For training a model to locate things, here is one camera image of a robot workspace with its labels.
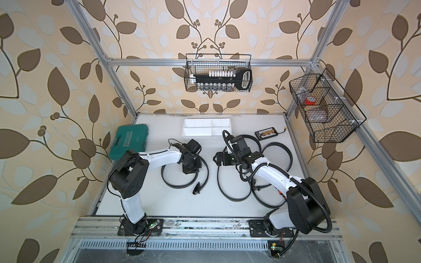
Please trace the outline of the black parallel charging board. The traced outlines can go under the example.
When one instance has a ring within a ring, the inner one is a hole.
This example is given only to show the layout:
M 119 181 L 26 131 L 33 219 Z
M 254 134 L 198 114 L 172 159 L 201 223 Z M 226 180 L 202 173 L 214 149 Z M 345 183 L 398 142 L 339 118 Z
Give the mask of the black parallel charging board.
M 262 140 L 270 139 L 273 137 L 277 137 L 279 134 L 282 134 L 286 131 L 287 131 L 287 127 L 285 127 L 284 130 L 281 132 L 278 132 L 274 127 L 271 127 L 271 128 L 256 131 L 254 135 L 259 141 L 262 141 Z

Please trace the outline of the white divided storage box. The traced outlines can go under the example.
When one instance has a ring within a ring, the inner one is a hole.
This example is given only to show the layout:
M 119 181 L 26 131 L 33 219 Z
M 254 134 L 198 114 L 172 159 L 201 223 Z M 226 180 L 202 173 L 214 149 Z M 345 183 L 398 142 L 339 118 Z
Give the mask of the white divided storage box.
M 189 118 L 184 119 L 182 137 L 220 137 L 224 130 L 232 133 L 230 118 Z

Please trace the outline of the red item in basket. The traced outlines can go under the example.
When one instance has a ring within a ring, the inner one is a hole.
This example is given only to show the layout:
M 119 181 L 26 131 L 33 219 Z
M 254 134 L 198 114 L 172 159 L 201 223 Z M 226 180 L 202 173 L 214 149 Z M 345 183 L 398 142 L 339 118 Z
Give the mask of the red item in basket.
M 308 96 L 304 100 L 304 104 L 305 105 L 308 105 L 308 106 L 315 105 L 316 103 L 317 103 L 317 99 L 315 97 L 313 97 L 313 96 Z

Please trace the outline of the black socket holder set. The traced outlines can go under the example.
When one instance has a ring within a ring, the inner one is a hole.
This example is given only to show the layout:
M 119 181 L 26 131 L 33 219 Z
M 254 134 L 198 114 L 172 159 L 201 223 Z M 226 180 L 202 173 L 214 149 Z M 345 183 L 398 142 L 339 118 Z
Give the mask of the black socket holder set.
M 253 75 L 251 68 L 211 70 L 186 73 L 184 82 L 186 89 L 195 87 L 205 92 L 249 92 L 253 83 Z

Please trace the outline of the green tool case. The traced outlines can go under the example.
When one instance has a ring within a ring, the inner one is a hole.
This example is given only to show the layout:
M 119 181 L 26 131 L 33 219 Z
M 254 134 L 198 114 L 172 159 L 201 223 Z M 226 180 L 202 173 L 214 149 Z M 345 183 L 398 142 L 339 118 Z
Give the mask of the green tool case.
M 144 152 L 149 128 L 145 124 L 120 126 L 117 129 L 116 138 L 111 146 L 109 158 L 119 160 L 126 151 L 134 150 Z

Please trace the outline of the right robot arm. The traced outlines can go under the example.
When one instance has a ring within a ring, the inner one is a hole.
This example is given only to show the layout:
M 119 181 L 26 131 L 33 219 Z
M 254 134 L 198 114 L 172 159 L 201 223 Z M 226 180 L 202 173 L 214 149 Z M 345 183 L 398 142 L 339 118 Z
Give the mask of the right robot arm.
M 273 210 L 263 219 L 263 228 L 268 236 L 277 236 L 286 228 L 303 234 L 313 230 L 321 233 L 332 231 L 330 209 L 314 179 L 292 175 L 288 169 L 271 163 L 263 150 L 251 151 L 244 136 L 234 137 L 224 130 L 222 137 L 225 149 L 213 158 L 218 167 L 235 166 L 240 179 L 251 189 L 254 188 L 254 178 L 260 177 L 284 197 L 283 204 L 272 207 Z

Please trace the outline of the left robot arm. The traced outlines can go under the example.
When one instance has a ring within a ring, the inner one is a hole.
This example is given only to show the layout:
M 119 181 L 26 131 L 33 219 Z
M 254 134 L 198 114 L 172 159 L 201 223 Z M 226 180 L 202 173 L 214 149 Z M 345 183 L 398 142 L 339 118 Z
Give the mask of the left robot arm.
M 169 164 L 180 164 L 184 174 L 198 175 L 204 162 L 200 158 L 202 146 L 194 139 L 188 143 L 171 144 L 169 148 L 152 152 L 128 150 L 117 162 L 109 176 L 113 195 L 120 198 L 124 211 L 122 227 L 141 235 L 157 227 L 158 220 L 149 223 L 143 210 L 140 190 L 149 171 Z

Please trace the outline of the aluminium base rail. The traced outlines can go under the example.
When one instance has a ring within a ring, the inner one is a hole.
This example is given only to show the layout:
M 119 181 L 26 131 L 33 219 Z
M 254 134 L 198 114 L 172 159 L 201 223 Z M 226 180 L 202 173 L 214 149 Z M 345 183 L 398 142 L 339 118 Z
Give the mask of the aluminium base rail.
M 285 241 L 292 238 L 293 233 L 286 230 L 284 235 L 268 236 L 262 227 L 250 226 L 253 218 L 204 218 L 204 217 L 150 217 L 153 222 L 163 222 L 152 230 L 151 238 L 181 240 L 274 240 Z M 135 238 L 121 226 L 120 217 L 80 217 L 74 227 L 71 238 L 103 238 L 123 239 Z

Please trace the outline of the aluminium frame post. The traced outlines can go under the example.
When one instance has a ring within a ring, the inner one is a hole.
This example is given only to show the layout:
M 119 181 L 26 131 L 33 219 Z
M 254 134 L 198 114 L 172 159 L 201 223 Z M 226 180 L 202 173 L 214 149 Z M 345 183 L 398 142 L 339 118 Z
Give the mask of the aluminium frame post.
M 90 23 L 88 22 L 87 18 L 84 16 L 81 5 L 78 1 L 65 1 L 70 13 L 73 15 L 75 21 L 78 23 L 79 27 L 81 28 L 83 34 L 85 35 L 88 43 L 90 44 L 91 48 L 93 49 L 96 57 L 99 59 L 100 63 L 104 67 L 106 74 L 109 76 L 111 82 L 114 85 L 114 88 L 117 94 L 121 97 L 122 102 L 128 108 L 128 112 L 133 116 L 134 119 L 137 119 L 138 112 L 134 107 L 128 93 L 126 92 L 122 82 L 120 81 L 116 71 L 113 67 L 108 63 L 109 58 L 107 57 L 106 53 L 104 52 L 100 42 L 98 41 L 93 28 L 91 27 Z

